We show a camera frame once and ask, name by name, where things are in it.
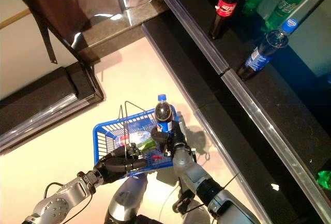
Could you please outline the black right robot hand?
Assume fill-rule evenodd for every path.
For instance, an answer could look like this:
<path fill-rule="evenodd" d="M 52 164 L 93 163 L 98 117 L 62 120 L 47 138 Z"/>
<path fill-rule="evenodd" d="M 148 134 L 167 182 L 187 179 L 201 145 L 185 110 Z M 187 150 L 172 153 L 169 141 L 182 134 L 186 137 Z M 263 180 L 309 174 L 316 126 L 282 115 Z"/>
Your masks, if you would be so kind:
<path fill-rule="evenodd" d="M 167 152 L 170 152 L 170 156 L 173 158 L 179 148 L 183 148 L 189 155 L 192 154 L 191 147 L 188 146 L 177 121 L 172 121 L 172 130 L 170 132 L 160 132 L 154 127 L 151 130 L 151 138 L 156 141 L 159 150 L 165 156 Z"/>

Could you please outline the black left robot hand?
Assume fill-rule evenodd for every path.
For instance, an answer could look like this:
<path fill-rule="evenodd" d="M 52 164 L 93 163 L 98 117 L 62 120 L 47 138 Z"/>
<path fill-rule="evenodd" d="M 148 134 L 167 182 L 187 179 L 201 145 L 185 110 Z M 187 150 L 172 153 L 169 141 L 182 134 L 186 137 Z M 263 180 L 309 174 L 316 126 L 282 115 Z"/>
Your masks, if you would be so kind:
<path fill-rule="evenodd" d="M 102 177 L 102 184 L 113 183 L 127 172 L 146 166 L 146 160 L 135 155 L 137 151 L 135 144 L 123 145 L 103 156 L 94 166 Z"/>

